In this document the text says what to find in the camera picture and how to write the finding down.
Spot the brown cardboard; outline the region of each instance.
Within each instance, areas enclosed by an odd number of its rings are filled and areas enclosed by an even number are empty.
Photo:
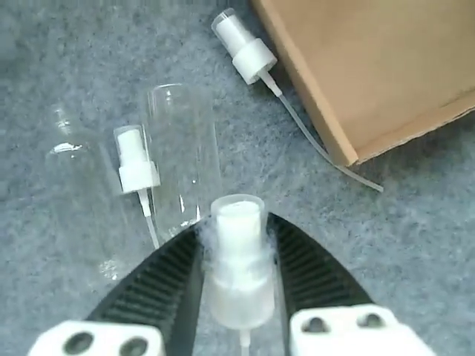
[[[253,0],[336,163],[475,106],[473,0]]]

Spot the gray carpet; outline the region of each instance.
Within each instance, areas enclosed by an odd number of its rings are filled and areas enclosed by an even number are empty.
[[[158,1],[147,7],[58,2],[0,4],[2,355],[24,355],[40,331],[84,317],[110,288],[69,303],[59,287],[63,268],[81,271],[59,258],[48,189],[39,179],[48,147],[45,108],[67,103],[113,153],[112,129],[139,122],[140,94],[169,82],[202,85],[212,93],[227,192],[257,194],[315,237],[438,355],[474,353],[471,118],[358,168],[385,187],[377,194],[323,161],[278,100],[261,83],[248,88],[237,75],[209,29],[227,1],[180,8]],[[251,29],[269,43],[250,7],[236,2]],[[273,74],[307,119],[283,68]],[[125,203],[137,231],[137,247],[125,260],[132,268],[151,244],[138,202],[130,197]],[[281,354],[276,332],[274,325],[256,333],[254,355]],[[195,354],[230,355],[236,342],[202,317]]]

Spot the glass bottle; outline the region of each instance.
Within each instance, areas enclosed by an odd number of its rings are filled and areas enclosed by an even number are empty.
[[[165,240],[209,213],[221,195],[214,117],[203,91],[184,84],[147,93],[148,152],[160,185],[153,188],[154,220]]]

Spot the clear bottle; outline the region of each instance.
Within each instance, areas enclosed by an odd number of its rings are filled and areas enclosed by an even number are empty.
[[[60,289],[73,299],[101,298],[144,256],[134,250],[119,181],[96,134],[61,105],[51,114],[44,175],[61,261]]]
[[[221,195],[214,117],[201,89],[157,86],[147,94],[148,154],[160,186],[152,190],[157,232],[169,240],[209,213]]]

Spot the spray nozzle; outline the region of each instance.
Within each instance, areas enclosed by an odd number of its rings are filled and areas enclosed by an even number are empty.
[[[160,246],[153,222],[151,221],[148,189],[160,185],[160,176],[155,164],[149,159],[145,149],[143,130],[140,125],[122,126],[114,130],[120,158],[120,182],[124,194],[136,191],[139,195],[143,215],[155,248]]]
[[[232,64],[250,85],[268,72],[277,58],[261,39],[256,39],[244,26],[234,9],[220,13],[212,23],[212,29],[232,57]]]
[[[242,355],[248,355],[251,330],[275,307],[266,207],[257,197],[236,194],[215,200],[211,211],[216,237],[207,277],[211,312],[219,324],[239,332]]]
[[[275,63],[277,63],[274,54],[261,39],[256,39],[252,33],[246,29],[246,26],[244,26],[244,23],[239,19],[238,15],[236,15],[234,9],[229,8],[220,13],[216,19],[214,19],[212,29],[221,43],[223,43],[224,47],[228,50],[232,57],[232,64],[243,77],[246,84],[250,85],[257,80],[262,79],[266,86],[272,90],[274,95],[282,101],[285,108],[289,111],[295,123],[302,130],[314,149],[316,149],[316,151],[322,155],[328,163],[354,180],[357,180],[377,191],[383,191],[383,187],[380,185],[360,177],[348,168],[335,165],[332,162],[328,153],[313,138],[312,134],[305,127],[295,110],[290,106],[290,103],[283,95],[282,90],[277,86],[275,80],[269,74],[269,70],[275,65]]]

